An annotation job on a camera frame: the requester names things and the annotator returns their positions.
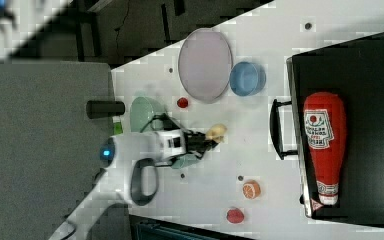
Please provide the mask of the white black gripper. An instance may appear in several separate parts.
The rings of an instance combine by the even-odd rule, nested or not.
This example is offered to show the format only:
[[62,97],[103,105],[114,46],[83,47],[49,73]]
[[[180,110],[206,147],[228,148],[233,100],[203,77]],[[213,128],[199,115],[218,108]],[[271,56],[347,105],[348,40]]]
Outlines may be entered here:
[[162,129],[156,131],[162,144],[162,157],[156,162],[157,167],[181,169],[197,164],[207,151],[218,145],[204,133],[184,128],[167,114],[157,115],[156,119],[162,122]]

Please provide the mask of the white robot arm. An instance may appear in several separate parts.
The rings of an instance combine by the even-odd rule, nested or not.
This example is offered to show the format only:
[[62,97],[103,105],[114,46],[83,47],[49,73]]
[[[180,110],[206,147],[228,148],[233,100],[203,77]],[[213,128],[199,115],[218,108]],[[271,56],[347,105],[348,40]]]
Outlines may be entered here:
[[86,240],[109,207],[149,204],[156,193],[145,191],[142,176],[145,171],[153,173],[151,185],[158,188],[160,167],[170,167],[184,155],[202,159],[206,152],[224,141],[227,132],[223,124],[215,124],[205,133],[189,130],[165,113],[151,120],[160,121],[162,128],[117,134],[106,141],[101,157],[110,164],[49,240]]

